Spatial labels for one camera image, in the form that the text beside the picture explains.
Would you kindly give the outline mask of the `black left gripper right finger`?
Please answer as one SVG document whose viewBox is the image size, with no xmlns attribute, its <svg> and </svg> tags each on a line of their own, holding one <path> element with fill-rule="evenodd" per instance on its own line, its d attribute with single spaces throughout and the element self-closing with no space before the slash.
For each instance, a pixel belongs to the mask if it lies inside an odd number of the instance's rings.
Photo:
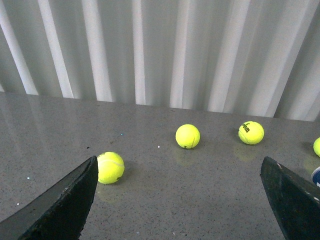
<svg viewBox="0 0 320 240">
<path fill-rule="evenodd" d="M 266 156 L 261 181 L 277 223 L 287 240 L 320 238 L 320 188 Z"/>
</svg>

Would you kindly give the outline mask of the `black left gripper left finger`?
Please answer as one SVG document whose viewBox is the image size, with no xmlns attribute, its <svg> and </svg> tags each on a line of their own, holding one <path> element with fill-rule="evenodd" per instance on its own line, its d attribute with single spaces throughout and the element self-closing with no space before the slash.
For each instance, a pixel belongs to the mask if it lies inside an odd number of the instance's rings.
<svg viewBox="0 0 320 240">
<path fill-rule="evenodd" d="M 28 205 L 0 223 L 2 240 L 77 240 L 98 182 L 92 156 Z"/>
</svg>

